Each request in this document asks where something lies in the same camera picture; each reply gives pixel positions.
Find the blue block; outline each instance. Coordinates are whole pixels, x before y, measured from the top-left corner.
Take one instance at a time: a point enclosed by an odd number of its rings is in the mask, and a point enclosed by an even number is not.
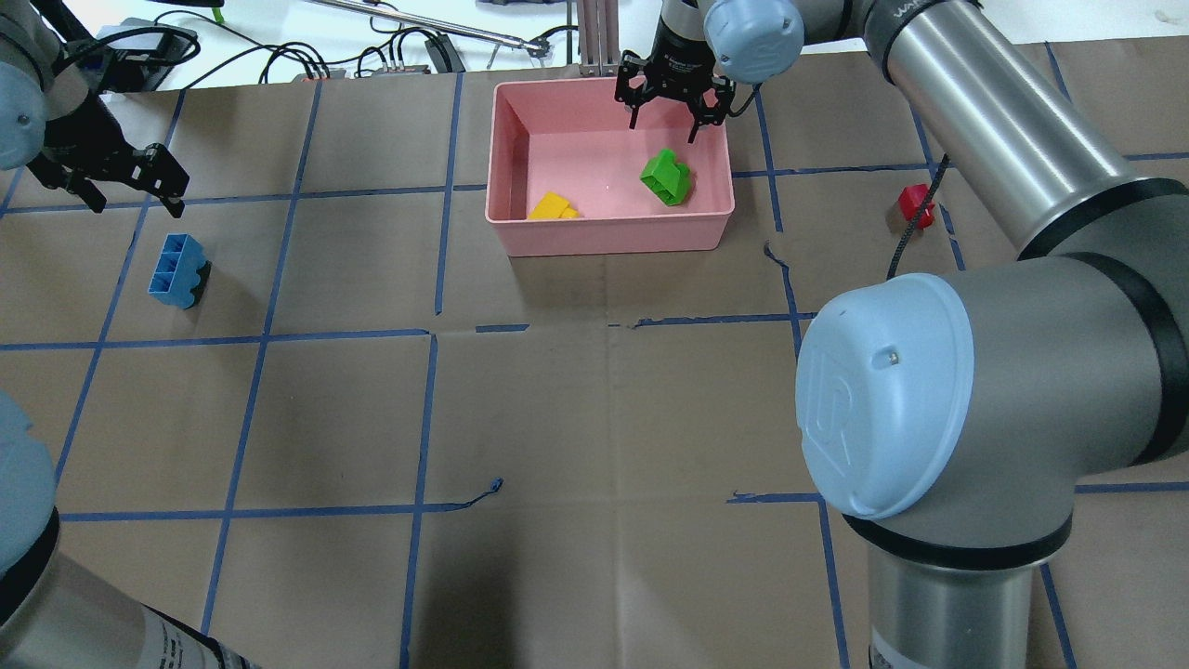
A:
[[[149,283],[149,294],[163,303],[188,309],[197,302],[195,292],[201,294],[206,284],[202,272],[206,265],[207,257],[197,239],[183,233],[169,234]]]

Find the pink bin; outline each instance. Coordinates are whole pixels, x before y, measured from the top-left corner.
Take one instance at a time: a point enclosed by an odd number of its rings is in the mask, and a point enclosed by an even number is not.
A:
[[[693,122],[680,102],[643,106],[636,130],[615,101],[614,78],[527,81],[496,87],[487,221],[509,255],[705,251],[735,210],[726,131]],[[661,149],[690,165],[693,188],[668,207],[640,182]],[[547,190],[581,217],[528,220]]]

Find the black cable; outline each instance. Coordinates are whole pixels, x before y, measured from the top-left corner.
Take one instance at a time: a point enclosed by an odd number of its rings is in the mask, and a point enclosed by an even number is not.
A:
[[[735,111],[735,112],[728,109],[726,111],[726,115],[731,116],[732,119],[737,119],[741,115],[743,115],[743,112],[746,112],[747,108],[751,106],[751,102],[755,101],[756,94],[760,93],[760,86],[762,86],[762,84],[756,83],[755,86],[753,86],[751,87],[751,94],[748,95],[747,100],[743,101],[743,106],[740,107],[738,111]]]
[[[402,32],[401,38],[396,40],[396,61],[398,63],[404,63],[404,51],[401,49],[404,45],[404,38],[415,32],[420,32],[421,34],[426,36],[427,40],[429,40],[430,43],[433,43],[434,46],[438,48],[438,52],[442,55],[442,65],[445,67],[446,71],[448,72],[454,71],[454,68],[451,67],[449,64],[449,53],[446,51],[446,46],[443,46],[442,43],[439,42],[441,34],[434,34],[428,30],[423,30],[420,27],[408,27],[401,32]]]
[[[391,2],[379,2],[379,1],[373,1],[373,0],[364,0],[364,1],[367,2],[369,5],[383,5],[384,7],[388,7],[389,10],[392,10],[394,12],[400,12],[401,11],[401,10],[397,10],[396,5],[392,5]],[[380,30],[380,29],[376,27],[376,18],[377,17],[370,17],[367,19],[367,27],[372,29],[372,32],[378,32],[380,34],[392,34],[394,32],[400,32],[400,31],[404,30],[404,24],[403,23],[397,23],[398,27],[396,30]]]
[[[206,81],[206,78],[209,77],[210,75],[213,75],[216,71],[226,68],[227,65],[234,63],[235,61],[243,58],[244,56],[254,53],[254,52],[260,51],[260,50],[272,50],[273,48],[275,46],[272,46],[270,44],[262,44],[259,46],[252,46],[251,49],[245,49],[245,50],[240,51],[239,53],[235,53],[234,56],[232,56],[232,57],[227,58],[226,61],[219,63],[218,65],[215,65],[214,68],[212,68],[210,70],[208,70],[207,74],[200,76],[199,78],[195,78],[190,83],[183,86],[181,89],[182,90],[189,90],[189,89],[194,88],[195,86],[197,86],[202,81]]]
[[[269,61],[264,63],[264,69],[260,70],[260,78],[257,81],[257,83],[269,83],[269,72],[272,70],[272,64],[276,63],[278,59],[281,59],[287,51],[291,51],[294,53],[301,53],[304,58],[309,58],[309,56],[307,56],[303,51],[298,51],[297,49],[295,49],[296,45],[303,45],[303,44],[306,43],[285,42],[284,44],[263,44],[262,46],[272,51],[272,55],[269,56]],[[323,70],[326,71],[327,77],[331,76],[331,69],[326,67],[321,67],[320,69],[319,63],[315,62],[313,58],[309,58],[308,61],[301,59],[301,63],[302,67],[306,68],[307,78],[320,78],[322,76]]]
[[[888,280],[895,278],[895,270],[900,266],[900,257],[904,254],[904,248],[908,245],[908,239],[912,238],[912,234],[917,232],[917,226],[920,225],[920,219],[925,217],[925,212],[929,210],[929,203],[933,201],[933,195],[937,195],[937,189],[942,187],[942,177],[945,176],[945,170],[949,168],[950,154],[945,153],[942,156],[942,162],[937,164],[937,173],[933,175],[933,182],[929,184],[929,191],[925,193],[925,198],[920,201],[920,206],[917,207],[917,213],[913,214],[912,220],[908,221],[908,227],[906,227],[904,229],[904,234],[900,235],[900,242],[897,244],[895,253],[892,254],[892,264],[888,265]]]
[[[208,24],[210,24],[210,25],[213,25],[213,26],[215,26],[215,27],[218,27],[220,30],[229,32],[229,33],[234,34],[235,37],[239,37],[240,39],[243,39],[245,42],[250,42],[250,43],[252,43],[252,44],[254,44],[257,46],[264,46],[264,48],[268,48],[270,50],[273,50],[273,49],[282,50],[279,45],[264,44],[263,42],[259,42],[258,39],[253,39],[252,37],[249,37],[247,34],[244,34],[243,32],[240,32],[240,31],[238,31],[238,30],[235,30],[235,29],[233,29],[233,27],[231,27],[231,26],[228,26],[226,24],[221,24],[221,23],[219,23],[219,21],[216,21],[216,20],[214,20],[214,19],[212,19],[209,17],[205,17],[205,15],[197,13],[197,12],[191,12],[189,10],[171,10],[169,12],[159,14],[156,19],[153,19],[153,25],[161,24],[162,19],[164,19],[165,17],[172,15],[172,14],[185,14],[188,17],[194,17],[194,18],[201,19],[201,20],[203,20],[203,21],[206,21],[206,23],[208,23]],[[328,67],[326,67],[326,59],[317,51],[317,49],[315,49],[314,46],[310,46],[309,44],[306,44],[304,42],[292,42],[290,44],[301,45],[301,46],[306,48],[306,49],[309,49],[310,52],[306,53],[303,51],[297,50],[297,49],[282,50],[282,52],[283,52],[282,56],[284,58],[288,58],[290,61],[295,61],[297,63],[301,63],[301,65],[303,68],[306,68],[306,72],[308,75],[310,75],[310,76],[313,76],[312,68],[319,68],[319,67],[321,67],[321,69],[326,72],[326,76],[331,76],[331,69]]]
[[[536,42],[537,39],[548,39],[551,37],[553,37],[554,34],[558,34],[559,32],[565,32],[565,31],[574,31],[574,32],[577,32],[578,31],[578,26],[571,25],[571,24],[555,25],[555,26],[551,27],[549,30],[542,32],[541,34],[537,34],[536,37],[534,37],[529,42]]]
[[[359,61],[356,64],[356,78],[361,78],[364,76],[364,56],[375,52],[379,56],[379,59],[384,63],[384,69],[388,69],[388,58],[384,56],[384,51],[379,46],[369,46],[364,49],[363,53],[359,53]]]
[[[101,37],[92,42],[90,44],[83,46],[82,49],[75,51],[73,55],[68,56],[63,61],[56,63],[54,71],[55,74],[62,72],[70,65],[74,65],[75,63],[82,61],[83,58],[90,56],[92,53],[95,53],[103,46],[109,46],[114,42],[119,42],[128,37],[136,37],[138,34],[172,34],[175,37],[181,37],[182,39],[185,39],[187,42],[190,43],[190,49],[181,58],[174,61],[164,58],[145,58],[144,61],[141,61],[141,63],[146,65],[180,65],[182,63],[188,63],[193,61],[199,55],[199,52],[202,51],[202,46],[199,44],[199,39],[183,30],[178,30],[176,27],[165,25],[147,25],[144,27],[133,27],[131,30],[124,30],[117,33],[108,34],[107,37]]]

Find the yellow block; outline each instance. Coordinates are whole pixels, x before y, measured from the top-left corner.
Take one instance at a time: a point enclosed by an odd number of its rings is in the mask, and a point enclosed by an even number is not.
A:
[[[541,197],[541,201],[533,208],[533,212],[528,214],[528,217],[578,217],[578,210],[570,206],[570,200],[549,190],[546,191],[545,197]]]

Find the light blue joint cap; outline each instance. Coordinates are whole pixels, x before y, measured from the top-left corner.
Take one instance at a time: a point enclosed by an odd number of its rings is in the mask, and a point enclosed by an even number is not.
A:
[[[0,170],[37,157],[49,119],[45,95],[27,74],[0,62]]]
[[[718,0],[703,27],[718,65],[740,83],[768,81],[805,48],[805,21],[792,0]]]
[[[974,337],[942,278],[908,273],[835,297],[797,366],[797,424],[818,491],[881,520],[917,504],[958,443],[974,389]]]
[[[54,515],[54,461],[29,436],[32,427],[0,392],[0,576],[33,548]]]

